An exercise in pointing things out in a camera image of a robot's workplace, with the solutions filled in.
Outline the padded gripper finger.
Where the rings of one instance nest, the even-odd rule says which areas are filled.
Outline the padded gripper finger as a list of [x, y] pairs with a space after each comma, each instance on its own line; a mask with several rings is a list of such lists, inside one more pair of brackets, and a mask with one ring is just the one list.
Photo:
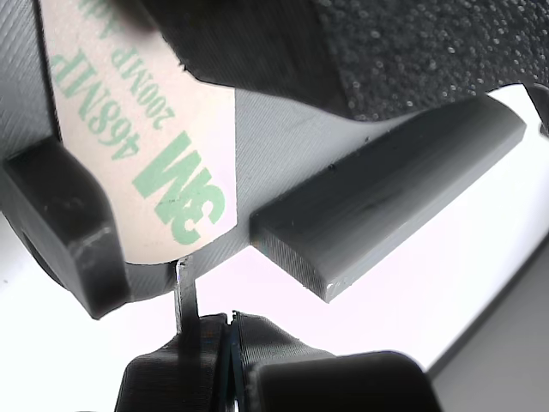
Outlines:
[[270, 320], [242, 312], [231, 324], [241, 411], [439, 411], [431, 380], [394, 351], [336, 356]]

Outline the bladed gripper finger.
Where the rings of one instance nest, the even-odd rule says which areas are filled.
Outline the bladed gripper finger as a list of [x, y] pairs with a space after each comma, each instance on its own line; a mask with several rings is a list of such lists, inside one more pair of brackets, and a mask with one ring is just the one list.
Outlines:
[[225, 313], [198, 315], [190, 260], [176, 265], [177, 334], [125, 368], [116, 411], [225, 411], [229, 325]]

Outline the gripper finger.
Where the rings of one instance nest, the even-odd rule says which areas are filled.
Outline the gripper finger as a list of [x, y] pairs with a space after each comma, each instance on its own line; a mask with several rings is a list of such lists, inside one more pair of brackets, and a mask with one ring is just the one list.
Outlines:
[[377, 122], [521, 84], [548, 118], [545, 1], [148, 1], [197, 80]]

